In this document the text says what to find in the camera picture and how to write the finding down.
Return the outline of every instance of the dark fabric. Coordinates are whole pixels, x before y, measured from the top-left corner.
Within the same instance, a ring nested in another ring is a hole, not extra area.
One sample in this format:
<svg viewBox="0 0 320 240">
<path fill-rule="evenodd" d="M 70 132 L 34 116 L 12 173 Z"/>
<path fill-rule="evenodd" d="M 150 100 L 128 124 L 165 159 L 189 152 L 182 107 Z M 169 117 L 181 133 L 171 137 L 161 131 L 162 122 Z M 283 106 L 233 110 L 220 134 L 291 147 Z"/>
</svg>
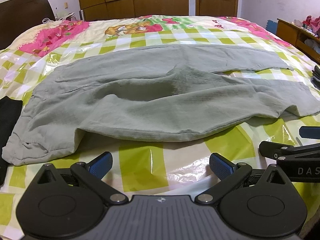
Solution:
<svg viewBox="0 0 320 240">
<path fill-rule="evenodd" d="M 22 101 L 13 100 L 5 96 L 0 99 L 0 186 L 4 183 L 7 174 L 8 163 L 2 159 L 2 147 L 4 147 L 12 133 L 22 110 Z"/>
</svg>

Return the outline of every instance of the bedspread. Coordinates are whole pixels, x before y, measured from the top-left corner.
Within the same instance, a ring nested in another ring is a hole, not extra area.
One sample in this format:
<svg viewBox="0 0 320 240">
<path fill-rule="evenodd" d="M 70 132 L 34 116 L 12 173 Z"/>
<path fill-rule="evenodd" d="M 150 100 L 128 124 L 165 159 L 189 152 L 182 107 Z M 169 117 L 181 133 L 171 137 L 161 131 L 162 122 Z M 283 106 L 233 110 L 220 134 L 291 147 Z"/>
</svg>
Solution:
<svg viewBox="0 0 320 240">
<path fill-rule="evenodd" d="M 315 63 L 302 52 L 273 34 L 238 18 L 146 16 L 135 19 L 92 22 L 73 39 L 44 57 L 16 49 L 0 53 L 0 98 L 8 95 L 28 103 L 32 90 L 57 66 L 81 58 L 161 44 L 227 44 L 276 52 L 294 71 L 229 71 L 230 77 L 279 79 L 303 82 L 320 99 L 310 82 Z M 67 168 L 77 161 L 90 161 L 110 151 L 114 164 L 103 181 L 133 194 L 190 194 L 192 197 L 217 182 L 209 168 L 209 156 L 218 152 L 253 168 L 266 168 L 272 161 L 258 153 L 263 140 L 289 145 L 319 142 L 299 136 L 299 127 L 320 125 L 320 115 L 296 117 L 289 113 L 279 119 L 254 117 L 204 139 L 181 143 L 149 143 L 106 140 L 87 133 L 76 153 L 51 161 L 57 168 Z M 25 188 L 42 164 L 10 167 L 0 189 L 0 235 L 18 239 L 22 232 L 15 217 L 15 207 Z M 320 204 L 320 186 L 294 183 L 308 207 L 309 220 Z"/>
</svg>

